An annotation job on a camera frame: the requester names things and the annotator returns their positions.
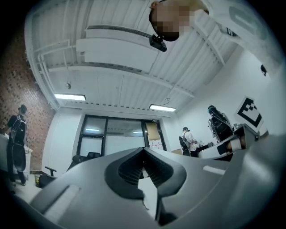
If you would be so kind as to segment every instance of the vent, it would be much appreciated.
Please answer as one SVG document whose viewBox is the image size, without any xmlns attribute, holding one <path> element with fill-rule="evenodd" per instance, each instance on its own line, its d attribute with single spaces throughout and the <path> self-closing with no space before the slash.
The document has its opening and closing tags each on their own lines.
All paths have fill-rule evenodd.
<svg viewBox="0 0 286 229">
<path fill-rule="evenodd" d="M 137 34 L 142 37 L 149 38 L 151 35 L 138 31 L 133 29 L 128 29 L 120 26 L 113 26 L 113 25 L 91 25 L 87 28 L 88 30 L 117 30 L 117 31 L 123 31 L 131 34 Z"/>
</svg>

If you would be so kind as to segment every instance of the glass door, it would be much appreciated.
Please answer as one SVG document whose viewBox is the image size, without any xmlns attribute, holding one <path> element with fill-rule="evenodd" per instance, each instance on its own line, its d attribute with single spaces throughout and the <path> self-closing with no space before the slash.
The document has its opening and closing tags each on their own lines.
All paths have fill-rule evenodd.
<svg viewBox="0 0 286 229">
<path fill-rule="evenodd" d="M 142 127 L 147 147 L 167 150 L 159 120 L 143 120 Z"/>
<path fill-rule="evenodd" d="M 103 139 L 106 126 L 106 118 L 86 116 L 80 134 L 78 152 L 81 156 L 87 156 L 89 152 L 104 155 Z"/>
</svg>

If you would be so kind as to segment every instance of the white ceiling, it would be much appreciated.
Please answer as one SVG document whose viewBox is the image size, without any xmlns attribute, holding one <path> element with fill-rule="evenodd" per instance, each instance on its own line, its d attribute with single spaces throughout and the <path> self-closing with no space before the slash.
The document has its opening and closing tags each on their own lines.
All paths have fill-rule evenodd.
<svg viewBox="0 0 286 229">
<path fill-rule="evenodd" d="M 116 25 L 152 35 L 155 32 L 148 20 L 151 2 L 50 0 L 31 11 L 25 23 L 27 55 L 35 78 L 53 108 L 65 106 L 168 116 L 149 110 L 150 104 L 163 104 L 165 98 L 170 98 L 168 106 L 180 110 L 200 87 L 215 77 L 237 45 L 226 40 L 218 25 L 203 11 L 196 14 L 196 24 L 188 32 L 175 42 L 166 42 L 166 52 L 150 47 L 148 38 L 127 32 L 116 31 L 118 36 L 107 35 L 104 29 L 86 32 L 89 26 Z M 149 71 L 135 68 L 135 64 L 128 66 L 128 62 L 126 67 L 86 63 L 84 52 L 76 51 L 79 39 L 119 39 L 122 33 L 121 40 L 152 49 L 155 61 Z M 71 83 L 70 90 L 65 86 L 67 81 Z M 87 101 L 57 101 L 55 93 L 84 94 Z"/>
</svg>

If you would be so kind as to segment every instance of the ceiling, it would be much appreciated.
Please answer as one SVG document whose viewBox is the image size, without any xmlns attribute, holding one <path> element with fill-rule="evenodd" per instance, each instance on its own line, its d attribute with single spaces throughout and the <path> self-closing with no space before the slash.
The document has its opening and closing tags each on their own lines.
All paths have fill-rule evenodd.
<svg viewBox="0 0 286 229">
<path fill-rule="evenodd" d="M 27 56 L 54 109 L 64 106 L 168 116 L 149 110 L 150 104 L 164 104 L 170 98 L 168 106 L 180 110 L 215 77 L 237 45 L 226 40 L 218 25 L 199 11 L 189 31 L 175 42 L 166 42 L 166 52 L 158 51 L 146 37 L 155 33 L 148 20 L 151 2 L 50 0 L 32 9 L 25 22 Z M 95 47 L 86 45 L 82 51 L 79 42 L 88 39 Z M 110 42 L 115 48 L 109 49 Z M 89 49 L 92 58 L 88 59 Z M 57 100 L 55 93 L 84 94 L 87 100 Z"/>
</svg>

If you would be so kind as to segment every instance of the sign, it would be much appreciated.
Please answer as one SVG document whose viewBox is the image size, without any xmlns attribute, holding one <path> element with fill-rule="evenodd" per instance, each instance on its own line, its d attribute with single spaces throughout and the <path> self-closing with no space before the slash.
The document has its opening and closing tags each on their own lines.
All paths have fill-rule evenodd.
<svg viewBox="0 0 286 229">
<path fill-rule="evenodd" d="M 254 99 L 245 96 L 235 113 L 236 119 L 247 124 L 253 131 L 258 133 L 263 124 L 262 116 L 254 105 Z"/>
</svg>

